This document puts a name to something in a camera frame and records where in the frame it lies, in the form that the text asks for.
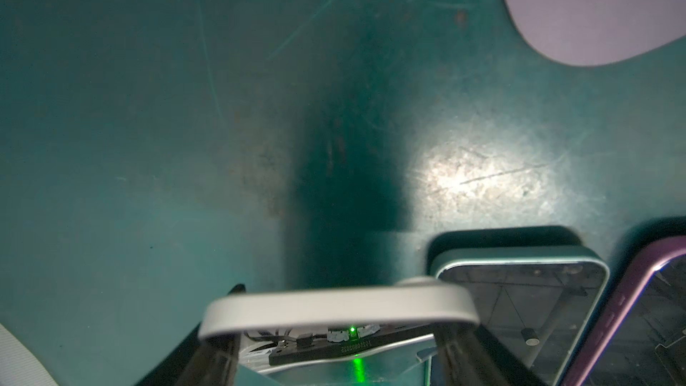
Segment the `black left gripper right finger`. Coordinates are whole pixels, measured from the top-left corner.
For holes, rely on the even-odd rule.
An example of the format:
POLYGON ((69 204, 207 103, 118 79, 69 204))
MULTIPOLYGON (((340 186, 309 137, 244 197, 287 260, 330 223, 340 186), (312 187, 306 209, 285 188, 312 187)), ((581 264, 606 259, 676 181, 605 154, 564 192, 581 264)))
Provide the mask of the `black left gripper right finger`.
POLYGON ((437 323, 433 335, 445 385, 544 384, 481 325, 437 323))

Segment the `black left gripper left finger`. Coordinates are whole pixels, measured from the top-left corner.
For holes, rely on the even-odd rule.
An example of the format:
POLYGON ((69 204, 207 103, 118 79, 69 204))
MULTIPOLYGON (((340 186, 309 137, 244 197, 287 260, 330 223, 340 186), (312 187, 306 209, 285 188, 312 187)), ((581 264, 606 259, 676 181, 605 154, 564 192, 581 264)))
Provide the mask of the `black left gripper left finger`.
POLYGON ((200 339, 201 323, 136 385, 233 385, 239 364, 237 332, 200 339))

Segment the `silver phone black screen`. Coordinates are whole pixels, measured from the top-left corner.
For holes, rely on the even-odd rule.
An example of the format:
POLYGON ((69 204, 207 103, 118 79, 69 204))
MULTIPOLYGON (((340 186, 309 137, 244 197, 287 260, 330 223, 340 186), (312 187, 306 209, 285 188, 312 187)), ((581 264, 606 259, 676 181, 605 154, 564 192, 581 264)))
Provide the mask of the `silver phone black screen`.
POLYGON ((429 272, 468 289, 482 325, 548 385, 561 383, 610 275, 583 246, 451 249, 429 272))

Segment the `purple phone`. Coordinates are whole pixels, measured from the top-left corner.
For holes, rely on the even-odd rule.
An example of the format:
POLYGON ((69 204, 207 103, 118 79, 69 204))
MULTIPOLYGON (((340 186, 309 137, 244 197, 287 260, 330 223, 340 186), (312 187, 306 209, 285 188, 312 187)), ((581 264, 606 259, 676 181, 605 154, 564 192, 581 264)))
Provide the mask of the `purple phone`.
POLYGON ((634 257, 560 383, 685 384, 683 235, 634 257))

